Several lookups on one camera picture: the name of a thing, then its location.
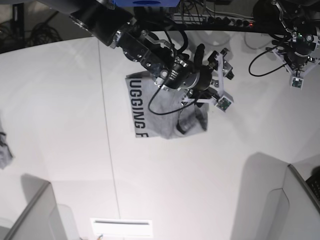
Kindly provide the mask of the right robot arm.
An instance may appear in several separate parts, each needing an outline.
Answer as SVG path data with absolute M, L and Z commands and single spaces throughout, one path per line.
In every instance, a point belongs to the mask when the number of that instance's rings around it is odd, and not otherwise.
M 208 128 L 209 98 L 219 95 L 210 88 L 212 69 L 203 64 L 205 46 L 200 44 L 193 60 L 184 53 L 188 37 L 176 48 L 147 29 L 128 11 L 110 9 L 102 0 L 47 0 L 52 9 L 68 15 L 72 21 L 111 48 L 144 68 L 126 77 L 131 112 L 136 132 L 169 136 L 186 135 Z

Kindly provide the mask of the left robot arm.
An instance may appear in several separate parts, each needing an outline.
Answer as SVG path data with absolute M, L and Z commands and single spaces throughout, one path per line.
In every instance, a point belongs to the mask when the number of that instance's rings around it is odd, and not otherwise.
M 320 46 L 318 0 L 259 0 L 253 7 L 254 28 L 273 38 L 271 44 L 292 70 L 301 70 Z

